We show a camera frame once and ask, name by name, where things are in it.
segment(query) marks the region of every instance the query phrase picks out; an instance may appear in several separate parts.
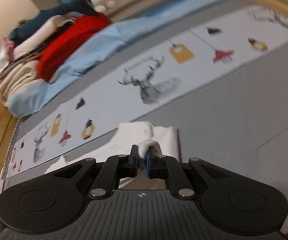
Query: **red cloth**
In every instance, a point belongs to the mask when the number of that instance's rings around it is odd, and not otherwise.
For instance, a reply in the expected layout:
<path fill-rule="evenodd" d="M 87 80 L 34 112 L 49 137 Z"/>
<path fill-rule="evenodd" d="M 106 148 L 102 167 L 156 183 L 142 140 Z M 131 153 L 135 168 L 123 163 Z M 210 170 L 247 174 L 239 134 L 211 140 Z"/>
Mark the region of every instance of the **red cloth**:
<path fill-rule="evenodd" d="M 109 25 L 106 16 L 82 16 L 43 51 L 36 70 L 49 82 L 60 65 L 95 33 Z"/>

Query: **gray bed sheet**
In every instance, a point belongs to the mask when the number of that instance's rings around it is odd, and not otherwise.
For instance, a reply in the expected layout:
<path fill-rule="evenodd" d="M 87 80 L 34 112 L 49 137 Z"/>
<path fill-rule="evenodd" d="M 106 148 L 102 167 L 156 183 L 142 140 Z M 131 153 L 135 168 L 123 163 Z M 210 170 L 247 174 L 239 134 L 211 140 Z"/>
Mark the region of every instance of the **gray bed sheet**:
<path fill-rule="evenodd" d="M 89 84 L 172 35 L 248 6 L 228 0 L 194 13 L 128 46 L 62 91 L 40 112 L 20 123 L 14 142 Z M 288 200 L 288 44 L 202 89 L 139 118 L 179 129 L 181 159 L 198 157 L 272 185 Z M 69 160 L 97 149 L 112 131 L 65 154 Z M 58 158 L 9 178 L 8 187 L 42 175 Z M 288 232 L 288 217 L 282 231 Z"/>

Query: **white plush toy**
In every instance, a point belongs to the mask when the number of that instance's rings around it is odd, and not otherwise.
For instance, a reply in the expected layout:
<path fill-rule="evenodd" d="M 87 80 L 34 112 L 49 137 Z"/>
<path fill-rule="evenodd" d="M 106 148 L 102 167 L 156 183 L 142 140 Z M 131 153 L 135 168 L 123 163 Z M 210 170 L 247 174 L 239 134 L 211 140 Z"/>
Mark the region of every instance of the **white plush toy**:
<path fill-rule="evenodd" d="M 94 10 L 102 13 L 113 8 L 116 4 L 114 0 L 91 0 L 91 2 L 94 5 Z"/>

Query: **light blue sheet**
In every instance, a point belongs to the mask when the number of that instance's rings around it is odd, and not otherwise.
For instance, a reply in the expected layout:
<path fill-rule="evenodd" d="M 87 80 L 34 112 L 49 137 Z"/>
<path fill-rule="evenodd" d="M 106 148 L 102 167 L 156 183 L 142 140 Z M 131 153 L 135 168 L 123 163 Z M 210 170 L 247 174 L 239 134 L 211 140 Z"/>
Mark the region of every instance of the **light blue sheet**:
<path fill-rule="evenodd" d="M 54 74 L 54 83 L 32 84 L 11 95 L 6 106 L 17 117 L 36 113 L 64 88 L 130 42 L 219 1 L 222 0 L 182 0 L 155 13 L 112 24 L 88 39 L 59 67 Z"/>

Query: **red lamp print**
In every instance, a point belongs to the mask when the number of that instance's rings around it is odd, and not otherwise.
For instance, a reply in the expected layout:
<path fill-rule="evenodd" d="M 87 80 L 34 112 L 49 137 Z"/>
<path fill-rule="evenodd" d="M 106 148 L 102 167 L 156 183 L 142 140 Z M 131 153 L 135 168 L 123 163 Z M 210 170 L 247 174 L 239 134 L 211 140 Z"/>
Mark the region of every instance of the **red lamp print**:
<path fill-rule="evenodd" d="M 66 145 L 66 142 L 68 139 L 70 139 L 72 136 L 67 132 L 65 131 L 64 134 L 63 134 L 63 137 L 62 139 L 60 140 L 59 144 L 63 147 Z"/>
<path fill-rule="evenodd" d="M 215 49 L 212 45 L 210 45 L 207 41 L 205 41 L 204 39 L 202 39 L 201 37 L 199 37 L 195 33 L 191 32 L 190 30 L 189 30 L 189 32 L 192 33 L 197 38 L 199 38 L 202 42 L 204 42 L 207 46 L 209 46 L 210 48 L 212 48 L 215 51 L 215 57 L 213 58 L 214 63 L 221 61 L 224 64 L 230 64 L 233 62 L 233 59 L 231 56 L 235 53 L 235 51 Z"/>

